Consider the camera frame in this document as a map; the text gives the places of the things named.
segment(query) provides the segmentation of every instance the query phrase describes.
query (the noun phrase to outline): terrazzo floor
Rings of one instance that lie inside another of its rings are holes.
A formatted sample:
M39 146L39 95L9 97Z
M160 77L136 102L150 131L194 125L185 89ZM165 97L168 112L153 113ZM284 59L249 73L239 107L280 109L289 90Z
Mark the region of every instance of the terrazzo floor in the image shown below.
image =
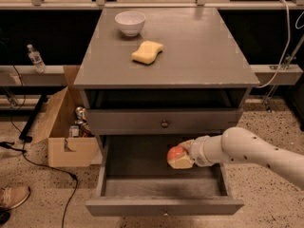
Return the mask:
M271 144L304 155L304 132L300 131L294 113L282 99L273 99L270 106L273 113L267 113L260 100L247 100L238 126L253 131ZM31 135L43 114L38 115ZM15 147L22 148L19 132L10 118L0 120L0 141L15 142ZM14 117L13 121L18 128L25 125L25 119L20 117ZM46 141L28 143L25 148L27 157L33 162L48 163ZM0 164L2 187L25 184L31 188L28 200L10 211L11 218L3 227L61 227L64 209L75 185L71 177L32 165L19 153L6 149L0 149ZM79 186L66 210L65 227L304 227L304 192L255 164L230 163L225 164L225 169L233 198L245 203L233 216L101 218L92 217L85 207L86 200L94 196L99 165L66 168L77 175Z

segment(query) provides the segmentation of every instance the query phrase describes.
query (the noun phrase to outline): black cable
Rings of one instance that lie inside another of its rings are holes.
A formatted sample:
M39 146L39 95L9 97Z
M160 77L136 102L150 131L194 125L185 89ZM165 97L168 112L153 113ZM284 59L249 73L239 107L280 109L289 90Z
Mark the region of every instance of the black cable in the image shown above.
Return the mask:
M6 148L6 149L11 149L14 151L25 152L25 150L12 147L14 144L15 144L14 142L0 142L0 147Z
M23 81L22 81L22 78L21 78L21 75L20 75L19 71L17 70L17 68L16 68L15 66L13 66L13 68L15 69L15 71L16 71L17 74L18 74L18 77L19 77L19 79L20 79L21 85L24 86L24 83L23 83ZM23 101L23 102L21 103L21 105L16 109L16 111L20 110L20 108L25 104L26 98L27 98L26 95L24 95L24 101ZM11 114L11 117L10 117L10 121L11 121L12 125L13 125L19 132L21 132L21 130L14 124L14 122L13 122L13 120L12 120L12 117L13 117L13 114ZM64 227L65 227L65 217L66 217L67 207L68 207L70 201L72 200L72 198L73 198L73 196L74 196L74 194L76 193L76 190L77 190L77 188L78 188L78 179L77 179L77 176L76 176L75 174L73 174L73 173L68 172L68 171L61 170L61 169L57 169L57 168L54 168L54 167L50 167L50 166L48 166L48 165L41 164L41 163L35 163L35 162L29 160L29 159L26 157L26 155L25 155L25 154L27 153L27 150L25 150L26 143L27 143L27 138L23 141L23 146L22 146L22 150L21 150L21 151L22 151L22 156L24 157L24 159L25 159L27 162L29 162L29 163L31 163L31 164L33 164L33 165L36 165L36 166L40 166L40 167L44 167L44 168L49 168L49 169L54 170L54 171L59 171L59 172L62 172L62 173L69 174L69 175L72 177L72 179L76 181L76 184L75 184L75 187L74 187L74 191L73 191L73 193L71 194L71 196L69 197L69 199L67 200L66 207L65 207L65 211L64 211L64 214L63 214L63 218L62 218L62 228L64 228Z
M46 164L36 163L36 162L33 162L33 161L29 160L29 159L26 157L26 155L25 155L25 153L27 152L27 150L25 150L25 146L26 146L26 142L23 142L22 150L23 150L24 152L22 153L22 155L23 155L24 159L25 159L27 162L29 162L29 163L31 163L31 164L33 164L33 165L36 165L36 166L40 166L40 167L48 168L48 169L51 169L51 170L54 170L54 171L59 171L59 172L62 172L62 173L69 174L69 175L72 177L72 179L76 181L76 184L75 184L75 187L74 187L74 191L72 192L71 196L69 197L69 199L68 199L68 201L67 201L67 203L66 203L65 211L64 211L64 214L63 214L62 226L61 226L61 227L64 228L64 227L65 227L65 217L66 217L67 207L68 207L70 201L72 200L72 198L73 198L73 196L74 196L74 194L76 193L76 190L77 190L77 188L78 188L78 179L77 179L77 176L76 176L75 174L73 174L73 173L68 172L68 171L61 170L61 169L57 169L57 168L48 166L48 165L46 165Z

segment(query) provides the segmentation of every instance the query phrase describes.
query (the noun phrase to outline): yellow sponge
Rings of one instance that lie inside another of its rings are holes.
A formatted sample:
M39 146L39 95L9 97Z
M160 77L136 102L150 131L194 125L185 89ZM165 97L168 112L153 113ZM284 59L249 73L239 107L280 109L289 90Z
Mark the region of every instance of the yellow sponge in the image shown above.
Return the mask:
M132 59L143 64L152 64L159 52L163 50L163 44L145 41L137 51L132 53Z

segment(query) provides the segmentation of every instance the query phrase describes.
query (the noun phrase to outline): cardboard box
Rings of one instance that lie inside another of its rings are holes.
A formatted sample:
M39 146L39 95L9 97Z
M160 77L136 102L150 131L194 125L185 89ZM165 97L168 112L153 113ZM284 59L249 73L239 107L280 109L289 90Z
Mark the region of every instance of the cardboard box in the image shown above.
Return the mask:
M101 162L95 137L68 137L69 127L75 124L77 106L68 87L52 95L45 116L33 136L32 143L48 139L48 165L51 167L80 167Z
M76 105L82 105L83 100L80 95L80 91L78 88L75 87L74 81L76 79L77 73L79 71L80 66L64 66L64 73L66 76L66 82L68 86L68 91L72 96L72 99Z

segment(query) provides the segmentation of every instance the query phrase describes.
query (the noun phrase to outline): brown shoe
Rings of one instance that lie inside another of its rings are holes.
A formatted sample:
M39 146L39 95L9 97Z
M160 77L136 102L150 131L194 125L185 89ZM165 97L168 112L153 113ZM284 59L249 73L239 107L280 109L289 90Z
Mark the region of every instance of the brown shoe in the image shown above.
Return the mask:
M29 196L28 186L0 189L0 207L13 209L22 204Z

